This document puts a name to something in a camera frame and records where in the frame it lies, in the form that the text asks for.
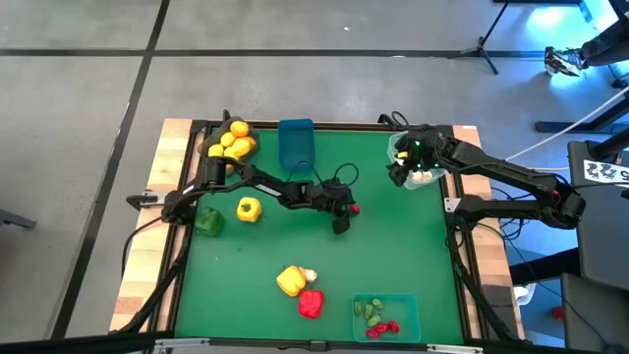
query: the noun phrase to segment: gray floor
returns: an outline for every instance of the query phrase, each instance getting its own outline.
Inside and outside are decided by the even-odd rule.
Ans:
[[[0,48],[144,48],[159,1],[0,2]],[[159,48],[459,49],[497,14],[489,0],[172,1]],[[513,6],[487,48],[573,46],[596,31],[575,7]],[[312,118],[373,122],[400,110],[413,123],[479,126],[506,157],[546,135],[538,120],[571,121],[616,93],[606,68],[580,79],[539,60],[407,58],[154,58],[69,335],[106,332],[124,239],[137,213],[164,118]],[[140,58],[0,57],[0,206],[38,220],[0,227],[0,341],[46,335],[61,283],[124,115]],[[570,136],[518,159],[567,166]],[[550,254],[574,232],[530,225],[518,247]]]

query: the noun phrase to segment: toy pepper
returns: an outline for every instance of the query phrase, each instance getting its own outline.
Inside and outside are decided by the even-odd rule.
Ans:
[[[304,290],[299,296],[299,314],[307,319],[317,319],[323,310],[325,296],[321,290]]]

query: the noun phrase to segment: table leg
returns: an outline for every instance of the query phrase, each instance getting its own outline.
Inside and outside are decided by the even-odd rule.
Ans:
[[[571,273],[581,276],[579,249],[573,248],[527,263],[512,265],[509,267],[509,271],[511,272],[513,285],[524,285],[558,277],[562,273]]]

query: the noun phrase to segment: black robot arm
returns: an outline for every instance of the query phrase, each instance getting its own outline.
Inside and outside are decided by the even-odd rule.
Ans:
[[[225,185],[228,166],[233,168],[241,180],[233,185]],[[191,207],[206,193],[227,193],[241,187],[252,187],[277,199],[289,209],[310,208],[329,212],[334,216],[332,229],[335,234],[345,232],[350,227],[350,208],[356,202],[349,186],[335,176],[315,184],[313,181],[282,181],[254,165],[243,164],[230,157],[210,157],[197,174],[194,183],[184,191],[170,192],[164,201],[162,219],[169,223],[186,224],[193,222],[195,215]]]
[[[471,230],[485,217],[537,219],[550,227],[573,229],[585,208],[585,200],[557,175],[488,156],[479,147],[445,137],[429,125],[409,131],[395,148],[398,159],[387,168],[397,186],[404,184],[410,171],[441,167],[449,172],[480,174],[535,197],[534,201],[485,201],[478,196],[465,195],[453,212],[461,229]]]

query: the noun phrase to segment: green mat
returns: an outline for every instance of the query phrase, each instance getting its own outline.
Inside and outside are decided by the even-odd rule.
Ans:
[[[332,216],[309,209],[288,210],[252,188],[205,196],[200,209],[225,216],[218,238],[195,233],[184,280],[176,335],[255,339],[353,341],[352,297],[356,293],[411,293],[418,298],[422,342],[461,344],[463,335],[438,183],[415,191],[396,188],[387,176],[389,134],[315,132],[315,167],[330,178],[354,162],[360,178],[352,192],[362,212],[342,235],[332,233]],[[262,131],[261,150],[251,163],[278,178],[277,132]],[[353,178],[344,168],[342,181]],[[297,175],[293,179],[313,179]],[[236,217],[238,201],[262,203],[256,224]],[[318,320],[297,312],[297,298],[285,295],[275,277],[289,265],[318,273],[314,288],[325,292]]]

